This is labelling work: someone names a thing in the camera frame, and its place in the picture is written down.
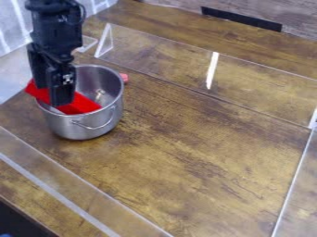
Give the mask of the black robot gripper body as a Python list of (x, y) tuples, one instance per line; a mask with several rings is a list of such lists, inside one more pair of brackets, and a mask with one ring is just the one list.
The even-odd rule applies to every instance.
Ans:
[(34, 51), (57, 62), (70, 62), (72, 52), (81, 46), (85, 7), (76, 0), (25, 0), (32, 18)]

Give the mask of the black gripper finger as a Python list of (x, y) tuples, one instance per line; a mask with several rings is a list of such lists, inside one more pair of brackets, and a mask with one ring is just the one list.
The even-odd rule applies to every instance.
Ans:
[(40, 48), (33, 43), (26, 45), (26, 56), (36, 86), (40, 89), (46, 88), (48, 87), (46, 58), (45, 54), (40, 51)]
[(74, 99), (74, 66), (72, 64), (56, 64), (45, 71), (46, 87), (49, 91), (49, 104), (65, 106)]

